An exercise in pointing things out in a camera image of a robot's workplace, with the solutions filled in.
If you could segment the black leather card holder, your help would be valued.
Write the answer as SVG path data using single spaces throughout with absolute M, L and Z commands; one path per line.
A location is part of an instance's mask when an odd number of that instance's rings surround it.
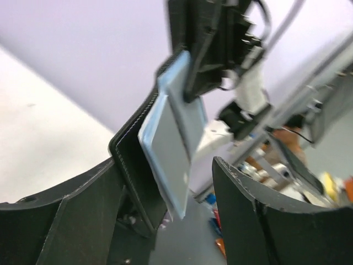
M 167 59 L 148 97 L 109 144 L 148 234 L 166 213 L 182 219 L 186 212 L 191 163 L 207 123 L 203 100 L 184 100 L 190 64 L 184 49 Z

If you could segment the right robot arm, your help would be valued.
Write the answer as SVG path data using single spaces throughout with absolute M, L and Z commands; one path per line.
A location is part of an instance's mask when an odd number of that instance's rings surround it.
M 170 37 L 173 50 L 190 54 L 183 100 L 191 103 L 220 88 L 229 78 L 237 89 L 234 103 L 218 115 L 235 140 L 242 140 L 271 110 L 261 84 L 261 60 L 267 49 L 271 21 L 263 1 L 265 30 L 261 37 L 251 34 L 254 24 L 246 17 L 251 1 L 168 1 Z

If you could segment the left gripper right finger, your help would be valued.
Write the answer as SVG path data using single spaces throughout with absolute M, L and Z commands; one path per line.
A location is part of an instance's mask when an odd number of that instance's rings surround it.
M 228 264 L 351 264 L 352 207 L 285 196 L 220 157 L 213 186 Z

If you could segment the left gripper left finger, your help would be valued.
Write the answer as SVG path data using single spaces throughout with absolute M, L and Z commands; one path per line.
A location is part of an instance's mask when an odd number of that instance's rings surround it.
M 122 183 L 112 158 L 1 204 L 1 264 L 106 264 Z

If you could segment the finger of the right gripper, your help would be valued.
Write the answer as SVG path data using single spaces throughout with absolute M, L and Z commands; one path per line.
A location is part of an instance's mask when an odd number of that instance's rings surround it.
M 225 1 L 167 1 L 172 49 L 190 53 L 183 88 L 187 103 L 221 85 L 225 48 Z

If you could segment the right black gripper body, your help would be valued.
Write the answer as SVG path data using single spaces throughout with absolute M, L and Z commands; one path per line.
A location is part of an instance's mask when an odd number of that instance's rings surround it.
M 252 5 L 258 6 L 264 22 L 260 36 L 253 35 L 249 30 L 254 26 L 245 15 Z M 268 7 L 264 1 L 225 1 L 225 48 L 224 69 L 222 77 L 236 82 L 244 72 L 262 57 L 263 52 L 253 55 L 248 60 L 250 52 L 263 47 L 268 38 Z

